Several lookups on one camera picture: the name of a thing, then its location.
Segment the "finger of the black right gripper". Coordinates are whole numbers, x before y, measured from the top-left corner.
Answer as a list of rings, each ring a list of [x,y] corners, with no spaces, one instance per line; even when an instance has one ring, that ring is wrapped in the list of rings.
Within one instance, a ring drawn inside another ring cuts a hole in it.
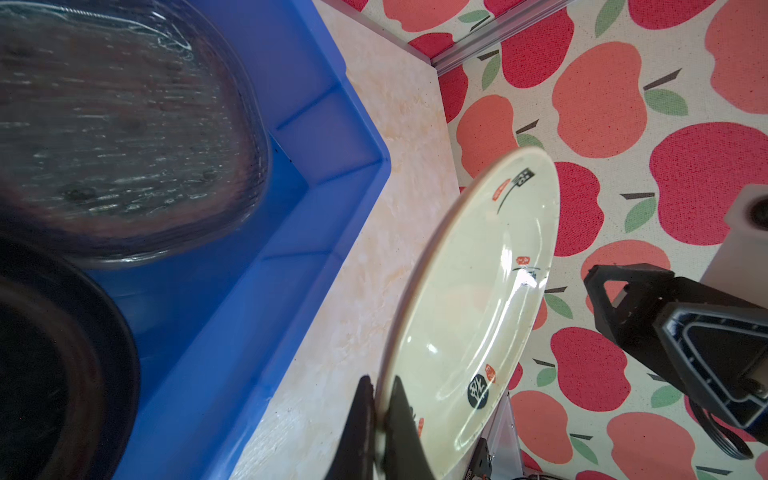
[[[688,397],[716,444],[767,441],[767,311],[650,264],[597,265],[585,279],[595,326]]]

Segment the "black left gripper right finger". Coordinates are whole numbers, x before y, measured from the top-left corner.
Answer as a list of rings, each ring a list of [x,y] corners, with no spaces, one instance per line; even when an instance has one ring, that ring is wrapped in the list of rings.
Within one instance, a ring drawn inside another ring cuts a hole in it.
[[[393,383],[384,431],[383,472],[386,479],[435,479],[422,448],[405,388],[399,376],[395,377]]]

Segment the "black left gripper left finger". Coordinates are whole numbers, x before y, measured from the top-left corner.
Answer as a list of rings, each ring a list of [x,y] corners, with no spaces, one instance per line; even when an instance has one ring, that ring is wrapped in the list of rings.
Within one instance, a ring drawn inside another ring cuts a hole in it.
[[[368,375],[358,382],[340,441],[325,480],[372,480],[376,416]]]

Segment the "cream yellow plate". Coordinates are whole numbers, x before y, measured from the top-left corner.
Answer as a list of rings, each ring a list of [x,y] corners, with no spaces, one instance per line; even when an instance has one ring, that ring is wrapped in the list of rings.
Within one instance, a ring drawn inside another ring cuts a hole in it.
[[[440,221],[401,295],[384,348],[375,393],[381,474],[396,376],[435,479],[473,447],[532,331],[559,216],[553,160],[541,148],[522,147],[487,167]]]

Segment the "black plate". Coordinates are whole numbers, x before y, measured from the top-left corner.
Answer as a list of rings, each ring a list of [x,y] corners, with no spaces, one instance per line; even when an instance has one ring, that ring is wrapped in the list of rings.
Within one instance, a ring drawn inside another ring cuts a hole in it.
[[[110,479],[138,412],[128,324],[84,272],[1,239],[1,476]]]

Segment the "smoky glass plate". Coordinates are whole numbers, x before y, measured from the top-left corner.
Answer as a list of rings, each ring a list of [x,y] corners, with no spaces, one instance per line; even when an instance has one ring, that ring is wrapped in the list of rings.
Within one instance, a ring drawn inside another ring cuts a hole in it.
[[[189,1],[1,5],[1,230],[97,267],[244,223],[271,176],[250,79]]]

